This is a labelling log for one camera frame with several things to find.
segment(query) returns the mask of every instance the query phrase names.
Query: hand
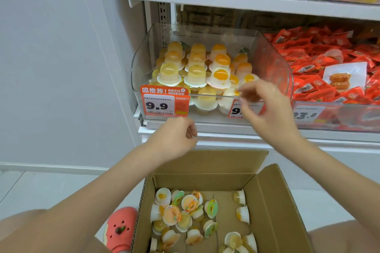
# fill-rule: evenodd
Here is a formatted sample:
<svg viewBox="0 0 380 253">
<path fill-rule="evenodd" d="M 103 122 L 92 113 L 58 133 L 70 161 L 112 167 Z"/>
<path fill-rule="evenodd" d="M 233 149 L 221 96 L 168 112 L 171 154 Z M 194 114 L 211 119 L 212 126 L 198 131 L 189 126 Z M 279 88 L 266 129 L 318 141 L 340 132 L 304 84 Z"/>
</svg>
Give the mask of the hand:
<svg viewBox="0 0 380 253">
<path fill-rule="evenodd" d="M 294 122 L 288 97 L 275 85 L 262 79 L 244 84 L 239 91 L 242 114 L 264 141 L 281 152 L 296 144 L 301 134 Z M 257 95 L 264 100 L 266 106 L 266 112 L 261 116 L 254 113 L 248 104 Z"/>
<path fill-rule="evenodd" d="M 198 140 L 197 128 L 191 118 L 169 118 L 146 141 L 167 162 L 185 155 L 193 149 Z"/>
</svg>

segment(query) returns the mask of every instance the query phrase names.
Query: person's left hand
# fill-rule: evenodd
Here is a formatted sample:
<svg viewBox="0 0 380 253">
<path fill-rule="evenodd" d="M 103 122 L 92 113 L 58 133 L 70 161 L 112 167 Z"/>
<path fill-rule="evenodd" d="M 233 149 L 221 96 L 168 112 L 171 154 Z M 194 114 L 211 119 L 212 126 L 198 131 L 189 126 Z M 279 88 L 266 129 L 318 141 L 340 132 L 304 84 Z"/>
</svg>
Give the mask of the person's left hand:
<svg viewBox="0 0 380 253">
<path fill-rule="evenodd" d="M 157 151 L 164 162 L 179 158 L 193 149 L 198 140 L 197 128 L 191 118 L 169 118 L 145 142 Z"/>
</svg>

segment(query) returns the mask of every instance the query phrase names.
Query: cardboard box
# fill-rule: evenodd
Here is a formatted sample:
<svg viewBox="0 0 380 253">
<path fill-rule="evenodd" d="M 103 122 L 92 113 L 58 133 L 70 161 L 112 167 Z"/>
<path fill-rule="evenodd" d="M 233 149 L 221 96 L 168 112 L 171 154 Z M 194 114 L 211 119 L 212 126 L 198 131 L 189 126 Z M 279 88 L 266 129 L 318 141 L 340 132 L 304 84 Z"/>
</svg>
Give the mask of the cardboard box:
<svg viewBox="0 0 380 253">
<path fill-rule="evenodd" d="M 150 210 L 155 192 L 162 187 L 185 192 L 201 191 L 206 200 L 216 199 L 218 213 L 216 233 L 195 246 L 186 246 L 186 233 L 169 252 L 217 253 L 228 232 L 241 236 L 254 233 L 259 253 L 311 253 L 311 242 L 277 164 L 256 174 L 267 150 L 191 151 L 164 164 L 145 179 L 131 253 L 147 253 L 150 249 L 152 224 Z M 250 225 L 240 222 L 232 191 L 244 189 Z"/>
</svg>

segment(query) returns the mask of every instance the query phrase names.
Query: white shelf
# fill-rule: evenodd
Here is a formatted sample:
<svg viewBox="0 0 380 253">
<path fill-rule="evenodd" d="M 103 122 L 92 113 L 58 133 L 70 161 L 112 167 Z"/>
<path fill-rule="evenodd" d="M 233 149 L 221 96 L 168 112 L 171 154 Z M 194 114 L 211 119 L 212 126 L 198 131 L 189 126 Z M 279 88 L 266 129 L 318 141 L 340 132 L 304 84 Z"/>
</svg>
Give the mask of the white shelf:
<svg viewBox="0 0 380 253">
<path fill-rule="evenodd" d="M 322 0 L 142 0 L 380 21 L 380 5 Z"/>
</svg>

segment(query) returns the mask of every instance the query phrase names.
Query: white baseboard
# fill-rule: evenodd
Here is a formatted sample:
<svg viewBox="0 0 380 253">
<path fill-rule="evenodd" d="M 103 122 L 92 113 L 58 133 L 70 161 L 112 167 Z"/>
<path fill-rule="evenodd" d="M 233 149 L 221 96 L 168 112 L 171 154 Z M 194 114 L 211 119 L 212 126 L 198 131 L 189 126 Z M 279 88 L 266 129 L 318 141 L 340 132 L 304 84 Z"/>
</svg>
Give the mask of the white baseboard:
<svg viewBox="0 0 380 253">
<path fill-rule="evenodd" d="M 50 165 L 50 164 L 0 162 L 0 171 L 1 170 L 101 175 L 102 173 L 107 171 L 108 168 L 91 167 L 91 166 L 66 166 L 66 165 Z"/>
</svg>

